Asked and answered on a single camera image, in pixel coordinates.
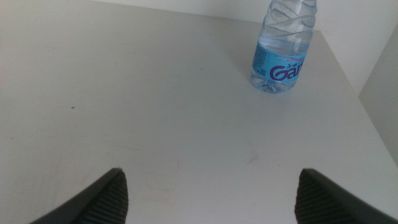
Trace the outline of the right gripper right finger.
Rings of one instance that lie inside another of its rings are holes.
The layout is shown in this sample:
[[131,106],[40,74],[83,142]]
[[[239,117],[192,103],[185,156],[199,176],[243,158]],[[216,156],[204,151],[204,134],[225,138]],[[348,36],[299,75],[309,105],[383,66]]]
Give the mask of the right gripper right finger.
[[294,213],[299,224],[397,224],[315,169],[299,175]]

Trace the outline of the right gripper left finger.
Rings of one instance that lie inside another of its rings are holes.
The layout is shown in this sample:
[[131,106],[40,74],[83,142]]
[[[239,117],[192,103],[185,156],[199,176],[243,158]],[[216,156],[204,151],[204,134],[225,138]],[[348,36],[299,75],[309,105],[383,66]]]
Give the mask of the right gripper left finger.
[[126,175],[112,168],[61,206],[33,224],[125,224],[129,206]]

